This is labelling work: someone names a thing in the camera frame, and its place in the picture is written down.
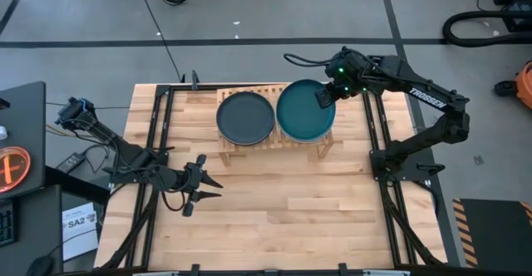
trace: black desk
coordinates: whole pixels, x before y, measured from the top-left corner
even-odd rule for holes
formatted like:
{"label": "black desk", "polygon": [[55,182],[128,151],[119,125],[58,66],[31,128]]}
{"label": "black desk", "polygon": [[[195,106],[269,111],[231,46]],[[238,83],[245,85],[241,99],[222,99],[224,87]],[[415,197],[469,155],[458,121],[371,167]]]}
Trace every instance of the black desk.
{"label": "black desk", "polygon": [[[44,82],[0,91],[0,98],[11,104],[0,111],[0,126],[5,126],[8,134],[0,140],[0,148],[20,146],[31,158],[26,178],[0,194],[0,200],[15,199],[18,206],[18,240],[0,247],[0,274],[18,276],[26,274],[34,259],[62,243],[62,192],[106,205],[109,191],[46,166]],[[53,272],[62,272],[62,248],[52,257]]]}

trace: white paper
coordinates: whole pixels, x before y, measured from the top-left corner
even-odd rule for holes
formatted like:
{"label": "white paper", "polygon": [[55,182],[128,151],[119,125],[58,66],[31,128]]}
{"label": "white paper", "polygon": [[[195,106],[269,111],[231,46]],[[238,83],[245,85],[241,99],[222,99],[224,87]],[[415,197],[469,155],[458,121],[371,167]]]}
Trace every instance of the white paper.
{"label": "white paper", "polygon": [[98,217],[92,203],[63,211],[63,242],[80,235],[63,244],[63,261],[85,254],[98,248],[96,223]]}

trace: black vacuum hose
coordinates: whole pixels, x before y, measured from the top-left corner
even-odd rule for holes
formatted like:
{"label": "black vacuum hose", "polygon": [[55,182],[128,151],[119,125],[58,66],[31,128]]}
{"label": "black vacuum hose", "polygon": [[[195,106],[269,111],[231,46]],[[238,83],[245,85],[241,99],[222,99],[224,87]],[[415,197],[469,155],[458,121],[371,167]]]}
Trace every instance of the black vacuum hose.
{"label": "black vacuum hose", "polygon": [[532,19],[532,12],[521,11],[472,11],[456,14],[447,19],[443,24],[443,37],[451,44],[458,47],[487,47],[495,44],[507,43],[532,43],[532,32],[515,32],[509,35],[503,35],[492,38],[470,38],[463,39],[455,36],[451,32],[451,27],[455,22],[481,17],[495,17],[495,18],[525,18]]}

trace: teal plate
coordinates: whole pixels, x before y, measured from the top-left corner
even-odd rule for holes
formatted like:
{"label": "teal plate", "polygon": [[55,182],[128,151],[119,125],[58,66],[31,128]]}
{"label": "teal plate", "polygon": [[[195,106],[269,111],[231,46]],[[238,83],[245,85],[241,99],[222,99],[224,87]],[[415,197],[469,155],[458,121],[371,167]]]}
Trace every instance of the teal plate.
{"label": "teal plate", "polygon": [[277,122],[283,133],[302,143],[322,139],[333,126],[336,105],[322,109],[314,92],[325,86],[314,80],[300,80],[288,85],[277,102]]}

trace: black plate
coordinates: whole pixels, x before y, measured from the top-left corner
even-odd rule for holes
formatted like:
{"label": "black plate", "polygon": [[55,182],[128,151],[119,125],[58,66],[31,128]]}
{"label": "black plate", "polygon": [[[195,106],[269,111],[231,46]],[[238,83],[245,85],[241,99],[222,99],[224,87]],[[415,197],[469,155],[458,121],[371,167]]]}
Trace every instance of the black plate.
{"label": "black plate", "polygon": [[219,131],[229,142],[253,145],[266,139],[273,129],[275,114],[263,96],[239,92],[225,99],[216,112]]}

